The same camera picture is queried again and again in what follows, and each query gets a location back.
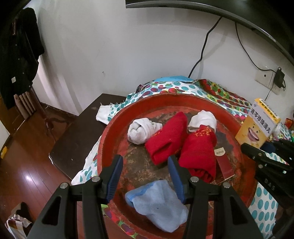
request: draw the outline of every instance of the white wall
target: white wall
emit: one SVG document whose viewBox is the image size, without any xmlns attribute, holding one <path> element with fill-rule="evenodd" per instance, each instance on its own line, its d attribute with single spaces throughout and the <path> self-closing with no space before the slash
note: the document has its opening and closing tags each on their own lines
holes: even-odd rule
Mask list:
<svg viewBox="0 0 294 239">
<path fill-rule="evenodd" d="M 43 0 L 36 10 L 46 53 L 34 88 L 41 101 L 74 114 L 101 93 L 127 95 L 159 77 L 188 76 L 218 19 L 187 9 L 126 9 L 124 0 Z M 287 89 L 270 93 L 267 102 L 283 119 L 291 117 L 294 67 L 251 30 L 239 26 L 239 35 L 257 65 L 282 68 Z M 215 81 L 252 102 L 269 91 L 254 81 L 256 72 L 234 23 L 222 19 L 192 78 Z"/>
<path fill-rule="evenodd" d="M 0 121 L 0 149 L 4 145 L 5 141 L 7 140 L 9 133 L 7 132 L 6 128 Z"/>
</svg>

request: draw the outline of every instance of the black cable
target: black cable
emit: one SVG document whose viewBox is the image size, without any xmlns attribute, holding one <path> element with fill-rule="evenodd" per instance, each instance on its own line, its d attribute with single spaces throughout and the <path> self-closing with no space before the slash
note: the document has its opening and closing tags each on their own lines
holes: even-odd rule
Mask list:
<svg viewBox="0 0 294 239">
<path fill-rule="evenodd" d="M 273 81 L 272 88 L 271 88 L 271 89 L 270 89 L 270 91 L 268 92 L 268 95 L 269 95 L 269 93 L 271 92 L 271 90 L 273 89 L 273 87 L 274 87 L 274 81 Z"/>
<path fill-rule="evenodd" d="M 283 85 L 283 91 L 285 91 L 286 90 L 286 82 L 285 82 L 284 79 L 283 79 L 283 83 L 284 83 L 284 85 Z"/>
<path fill-rule="evenodd" d="M 255 65 L 255 63 L 253 62 L 253 60 L 251 59 L 251 57 L 249 56 L 249 54 L 247 53 L 247 51 L 246 51 L 245 48 L 243 47 L 243 44 L 242 44 L 242 42 L 241 42 L 241 40 L 240 40 L 240 38 L 239 38 L 238 29 L 237 29 L 237 23 L 236 23 L 236 22 L 235 22 L 235 28 L 236 28 L 236 33 L 237 33 L 238 40 L 239 40 L 239 42 L 240 42 L 240 44 L 241 44 L 243 50 L 245 51 L 245 53 L 247 54 L 247 56 L 249 57 L 249 59 L 251 60 L 251 62 L 253 63 L 253 65 Z M 275 72 L 275 71 L 272 70 L 272 69 L 268 69 L 268 70 L 261 69 L 261 68 L 259 68 L 257 65 L 255 65 L 255 67 L 256 67 L 257 69 L 261 70 L 261 71 L 272 71 L 272 72 Z"/>
<path fill-rule="evenodd" d="M 220 21 L 221 19 L 222 19 L 222 17 L 220 17 L 220 18 L 217 20 L 217 22 L 214 24 L 214 26 L 213 26 L 213 27 L 207 32 L 206 37 L 205 37 L 205 41 L 204 41 L 204 44 L 203 44 L 203 47 L 202 47 L 202 51 L 201 51 L 201 57 L 200 57 L 200 59 L 196 62 L 196 64 L 194 65 L 194 67 L 192 68 L 192 70 L 191 70 L 191 72 L 190 72 L 188 78 L 190 78 L 190 76 L 192 75 L 192 73 L 193 73 L 195 67 L 196 67 L 196 66 L 198 65 L 198 63 L 201 62 L 201 60 L 202 60 L 203 52 L 204 52 L 204 48 L 205 48 L 205 46 L 206 46 L 206 43 L 207 43 L 207 39 L 208 39 L 208 35 L 209 35 L 209 33 L 211 33 L 213 29 L 215 29 L 216 25 L 219 23 L 219 21 Z"/>
</svg>

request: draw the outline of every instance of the wooden table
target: wooden table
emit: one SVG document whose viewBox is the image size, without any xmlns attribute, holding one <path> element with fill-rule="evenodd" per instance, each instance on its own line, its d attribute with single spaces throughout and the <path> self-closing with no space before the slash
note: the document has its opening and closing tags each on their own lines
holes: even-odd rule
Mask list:
<svg viewBox="0 0 294 239">
<path fill-rule="evenodd" d="M 102 135 L 106 124 L 96 120 L 100 105 L 122 103 L 124 96 L 102 94 L 67 128 L 49 153 L 53 164 L 71 180 L 83 169 L 85 158 Z"/>
</svg>

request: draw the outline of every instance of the snack package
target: snack package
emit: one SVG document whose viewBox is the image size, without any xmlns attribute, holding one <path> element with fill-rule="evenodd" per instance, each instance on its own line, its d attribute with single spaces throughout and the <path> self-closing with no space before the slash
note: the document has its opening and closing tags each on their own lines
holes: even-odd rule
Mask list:
<svg viewBox="0 0 294 239">
<path fill-rule="evenodd" d="M 293 125 L 293 120 L 292 119 L 289 119 L 289 118 L 286 118 L 285 120 L 285 125 L 288 129 L 291 128 L 291 126 Z"/>
<path fill-rule="evenodd" d="M 269 138 L 281 118 L 262 99 L 255 99 L 236 140 L 260 148 Z"/>
</svg>

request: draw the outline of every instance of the blue cloth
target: blue cloth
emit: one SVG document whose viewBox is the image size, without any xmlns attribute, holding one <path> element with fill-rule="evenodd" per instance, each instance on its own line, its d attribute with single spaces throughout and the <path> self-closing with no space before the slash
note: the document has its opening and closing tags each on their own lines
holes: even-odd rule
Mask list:
<svg viewBox="0 0 294 239">
<path fill-rule="evenodd" d="M 180 202 L 167 180 L 148 183 L 126 193 L 126 202 L 155 226 L 175 231 L 187 221 L 188 209 Z"/>
<path fill-rule="evenodd" d="M 193 82 L 195 80 L 190 79 L 185 76 L 167 76 L 167 77 L 161 77 L 156 80 L 153 80 L 152 82 L 162 82 L 162 81 L 169 81 L 169 82 L 174 82 L 174 81 L 180 81 L 180 82 Z"/>
</svg>

